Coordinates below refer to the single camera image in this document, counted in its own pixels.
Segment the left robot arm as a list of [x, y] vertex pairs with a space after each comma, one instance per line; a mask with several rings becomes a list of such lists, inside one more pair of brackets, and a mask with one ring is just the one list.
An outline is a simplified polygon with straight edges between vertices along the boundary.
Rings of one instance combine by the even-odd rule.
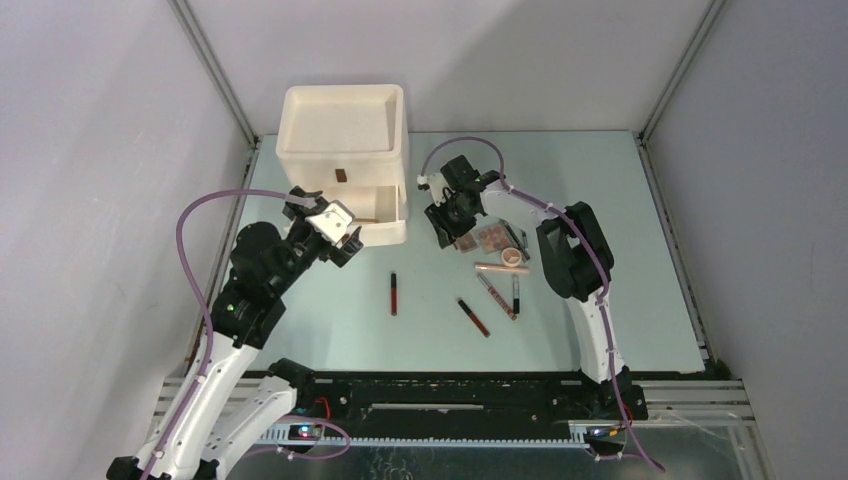
[[200, 302], [205, 337], [173, 403], [136, 454], [112, 461], [107, 478], [224, 479], [278, 419], [314, 408], [313, 370], [280, 359], [252, 397], [222, 414], [284, 315], [283, 294], [316, 261], [343, 267], [362, 248], [355, 216], [340, 201], [300, 188], [281, 198], [287, 233], [269, 222], [238, 232], [227, 281], [214, 302]]

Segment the red lip gloss black cap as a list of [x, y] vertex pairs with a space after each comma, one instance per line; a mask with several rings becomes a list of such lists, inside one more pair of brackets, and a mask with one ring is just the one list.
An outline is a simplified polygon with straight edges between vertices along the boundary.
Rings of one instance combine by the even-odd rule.
[[393, 271], [390, 273], [390, 314], [392, 316], [397, 316], [398, 314], [397, 286], [397, 274]]

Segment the white drawer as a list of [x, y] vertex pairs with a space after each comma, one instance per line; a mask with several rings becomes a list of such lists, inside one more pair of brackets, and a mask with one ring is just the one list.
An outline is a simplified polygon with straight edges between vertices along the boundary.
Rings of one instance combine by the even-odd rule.
[[354, 186], [332, 187], [307, 192], [294, 187], [290, 194], [295, 197], [312, 198], [322, 196], [327, 201], [339, 200], [357, 218], [376, 218], [379, 223], [357, 223], [351, 230], [361, 228], [360, 239], [364, 247], [379, 247], [402, 244], [407, 239], [407, 204], [400, 199], [398, 186]]

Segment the white drawer organizer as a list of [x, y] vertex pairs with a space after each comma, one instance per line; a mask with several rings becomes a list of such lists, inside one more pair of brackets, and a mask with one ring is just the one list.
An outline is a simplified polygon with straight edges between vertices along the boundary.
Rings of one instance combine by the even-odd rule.
[[291, 185], [398, 186], [409, 201], [403, 89], [395, 84], [295, 86], [285, 95], [276, 155]]

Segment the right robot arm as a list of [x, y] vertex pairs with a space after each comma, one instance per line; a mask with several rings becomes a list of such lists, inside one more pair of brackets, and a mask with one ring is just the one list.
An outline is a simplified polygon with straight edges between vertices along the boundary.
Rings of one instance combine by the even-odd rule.
[[565, 208], [539, 200], [507, 183], [499, 171], [481, 173], [458, 156], [436, 174], [420, 173], [417, 186], [431, 194], [425, 215], [438, 244], [446, 248], [492, 216], [536, 236], [542, 272], [565, 299], [577, 333], [585, 411], [606, 418], [631, 385], [618, 351], [608, 302], [614, 257], [592, 208]]

